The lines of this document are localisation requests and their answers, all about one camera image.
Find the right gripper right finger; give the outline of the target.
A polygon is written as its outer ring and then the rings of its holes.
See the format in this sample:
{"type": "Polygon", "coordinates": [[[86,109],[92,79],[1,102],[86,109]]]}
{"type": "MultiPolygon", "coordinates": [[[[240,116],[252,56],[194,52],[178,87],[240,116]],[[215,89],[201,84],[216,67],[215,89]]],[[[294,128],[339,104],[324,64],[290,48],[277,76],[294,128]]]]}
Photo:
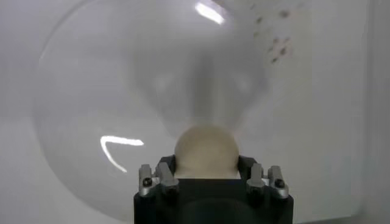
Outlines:
{"type": "Polygon", "coordinates": [[[286,200],[289,197],[289,187],[280,166],[271,166],[265,175],[263,166],[254,158],[239,156],[238,171],[248,192],[257,191],[264,195],[265,191],[269,191],[271,197],[278,200],[286,200]]]}

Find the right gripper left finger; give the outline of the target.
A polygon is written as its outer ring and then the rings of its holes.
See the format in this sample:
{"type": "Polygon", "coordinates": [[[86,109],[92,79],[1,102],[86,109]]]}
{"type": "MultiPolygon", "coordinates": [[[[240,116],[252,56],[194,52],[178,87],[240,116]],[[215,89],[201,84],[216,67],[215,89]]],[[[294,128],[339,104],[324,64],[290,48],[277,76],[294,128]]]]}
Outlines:
{"type": "Polygon", "coordinates": [[[179,180],[174,176],[176,171],[175,155],[162,157],[155,172],[149,164],[142,164],[138,171],[138,194],[140,197],[152,197],[160,188],[167,197],[175,197],[179,193],[179,180]]]}

